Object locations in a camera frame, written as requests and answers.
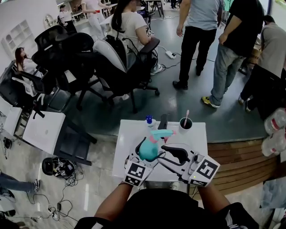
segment black pants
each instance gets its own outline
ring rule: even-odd
[[[197,27],[186,26],[185,35],[182,43],[181,54],[181,70],[180,81],[187,85],[189,79],[189,69],[191,67],[193,54],[196,51],[197,43],[200,42],[198,47],[197,70],[204,69],[207,53],[210,45],[215,40],[216,29],[202,30]]]
[[[279,88],[279,84],[279,77],[256,64],[240,93],[240,97],[246,101],[250,96],[253,96],[253,99],[248,101],[247,107],[254,110],[259,102],[265,100],[273,90]]]
[[[67,23],[67,26],[65,27],[65,29],[67,32],[72,32],[72,31],[76,32],[75,25],[73,24],[72,21],[66,21],[66,23]]]
[[[172,8],[176,7],[176,2],[177,2],[177,0],[171,0],[171,7]]]

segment hand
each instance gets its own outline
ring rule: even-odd
[[[227,34],[225,34],[225,33],[221,34],[219,37],[219,43],[223,45],[225,43],[225,41],[227,40],[227,37],[228,37]]]
[[[179,37],[182,37],[183,36],[183,25],[178,25],[178,27],[177,27],[177,35],[179,36]]]

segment cup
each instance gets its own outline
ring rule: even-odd
[[[192,120],[187,118],[187,123],[186,123],[185,128],[184,128],[183,126],[184,126],[185,120],[186,120],[186,118],[182,118],[180,120],[180,123],[179,123],[179,133],[180,134],[185,134],[186,132],[188,132],[193,125]]]

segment gray shirt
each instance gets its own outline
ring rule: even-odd
[[[286,59],[286,31],[275,23],[263,27],[261,43],[264,46],[257,64],[281,78]]]
[[[192,0],[186,26],[202,30],[218,28],[218,11],[223,9],[224,0]]]

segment blue jeans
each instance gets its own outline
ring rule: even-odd
[[[214,87],[211,91],[210,102],[220,106],[223,95],[233,82],[236,72],[246,57],[237,55],[233,50],[219,44],[214,64]]]
[[[31,192],[34,191],[35,184],[31,182],[17,181],[13,177],[0,173],[0,187],[16,191]]]

